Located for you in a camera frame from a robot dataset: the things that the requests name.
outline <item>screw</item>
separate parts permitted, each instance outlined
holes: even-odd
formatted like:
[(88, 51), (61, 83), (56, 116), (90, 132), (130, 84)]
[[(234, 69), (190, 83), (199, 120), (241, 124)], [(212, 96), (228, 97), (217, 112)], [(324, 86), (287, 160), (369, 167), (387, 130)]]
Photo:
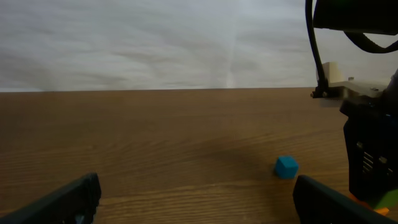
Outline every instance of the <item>screw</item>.
[(382, 157), (382, 156), (379, 158), (379, 161), (380, 161), (382, 164), (386, 164), (386, 163), (387, 163), (387, 159), (384, 158), (384, 157)]
[(357, 142), (356, 143), (356, 147), (362, 149), (363, 148), (363, 144), (361, 142)]

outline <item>white backdrop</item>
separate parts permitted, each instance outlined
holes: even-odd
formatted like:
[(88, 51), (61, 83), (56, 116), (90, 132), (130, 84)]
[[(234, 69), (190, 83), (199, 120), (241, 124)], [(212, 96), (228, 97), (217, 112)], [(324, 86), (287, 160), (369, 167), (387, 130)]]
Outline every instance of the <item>white backdrop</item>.
[[(346, 77), (398, 67), (397, 53), (316, 33)], [(0, 0), (0, 91), (315, 85), (304, 0)]]

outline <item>orange object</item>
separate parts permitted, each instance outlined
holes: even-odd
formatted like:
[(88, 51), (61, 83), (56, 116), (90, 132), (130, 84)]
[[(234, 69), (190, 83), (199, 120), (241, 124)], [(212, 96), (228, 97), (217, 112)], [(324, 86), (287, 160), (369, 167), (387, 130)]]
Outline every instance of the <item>orange object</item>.
[[(368, 205), (368, 203), (358, 200), (358, 198), (356, 198), (353, 194), (350, 194), (349, 198), (351, 200), (353, 200), (354, 202), (372, 210), (372, 208)], [(384, 215), (384, 216), (386, 216), (388, 214), (388, 212), (390, 212), (390, 210), (388, 208), (379, 208), (379, 209), (375, 209), (374, 211), (377, 212), (378, 214)]]

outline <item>white sheet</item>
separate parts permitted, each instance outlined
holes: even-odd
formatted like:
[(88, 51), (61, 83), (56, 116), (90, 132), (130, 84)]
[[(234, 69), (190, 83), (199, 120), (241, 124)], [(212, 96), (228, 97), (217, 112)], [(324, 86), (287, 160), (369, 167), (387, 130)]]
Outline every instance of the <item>white sheet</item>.
[[(347, 77), (397, 68), (397, 53), (317, 37)], [(315, 85), (303, 0), (0, 1), (0, 91)]]

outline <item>wooden table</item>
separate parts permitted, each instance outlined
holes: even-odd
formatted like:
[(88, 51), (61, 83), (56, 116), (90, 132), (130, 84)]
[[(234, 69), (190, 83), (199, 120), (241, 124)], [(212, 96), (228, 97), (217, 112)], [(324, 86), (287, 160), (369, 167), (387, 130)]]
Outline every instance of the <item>wooden table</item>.
[(278, 156), (348, 193), (346, 117), (311, 91), (1, 93), (0, 214), (97, 172), (97, 224), (298, 223)]

